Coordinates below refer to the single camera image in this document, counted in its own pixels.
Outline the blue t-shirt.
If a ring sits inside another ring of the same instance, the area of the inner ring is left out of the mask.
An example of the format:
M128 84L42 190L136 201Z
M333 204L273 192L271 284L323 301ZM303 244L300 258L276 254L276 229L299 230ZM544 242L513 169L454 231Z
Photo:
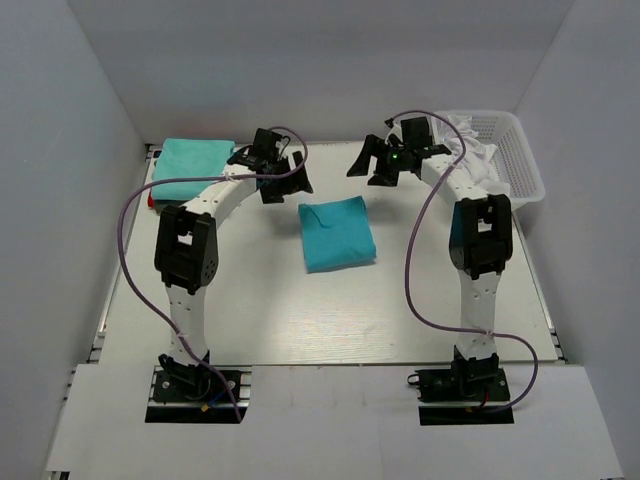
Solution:
M362 196L300 204L302 248L308 273L370 264L377 249Z

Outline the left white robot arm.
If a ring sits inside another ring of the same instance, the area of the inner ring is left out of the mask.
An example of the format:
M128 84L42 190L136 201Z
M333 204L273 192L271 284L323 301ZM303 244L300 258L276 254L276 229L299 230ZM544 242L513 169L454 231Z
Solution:
M159 362L188 398L205 396L213 376L204 300L219 266L218 229L254 194L264 204L276 204L287 195L313 191L305 167L308 147L286 152L293 135L282 127L258 129L253 142L232 153L201 193L160 213L154 266L168 295L172 336Z

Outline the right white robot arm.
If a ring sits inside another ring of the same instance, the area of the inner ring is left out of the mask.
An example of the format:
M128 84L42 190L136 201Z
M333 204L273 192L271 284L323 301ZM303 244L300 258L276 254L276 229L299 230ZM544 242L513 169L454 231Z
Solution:
M511 202L492 194L461 168L467 148L437 143L428 117L411 112L385 122L386 138L369 134L350 167L350 177L365 176L371 186L394 187L411 172L452 208L449 256L460 280L460 325L447 369L410 376L424 403L489 400L499 382L494 323L498 284L513 253Z

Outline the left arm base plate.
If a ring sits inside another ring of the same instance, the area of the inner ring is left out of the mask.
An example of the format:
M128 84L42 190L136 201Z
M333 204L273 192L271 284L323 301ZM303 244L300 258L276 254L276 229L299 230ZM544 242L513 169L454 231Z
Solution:
M239 424L235 408L217 376L191 387L154 368L145 422L149 424Z

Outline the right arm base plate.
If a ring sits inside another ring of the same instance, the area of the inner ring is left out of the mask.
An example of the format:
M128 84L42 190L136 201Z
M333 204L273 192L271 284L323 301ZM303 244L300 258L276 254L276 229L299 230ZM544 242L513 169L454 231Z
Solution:
M511 425L513 409L504 408L511 394L504 370L472 393L462 393L450 369L421 369L409 374L407 384L417 391L421 426Z

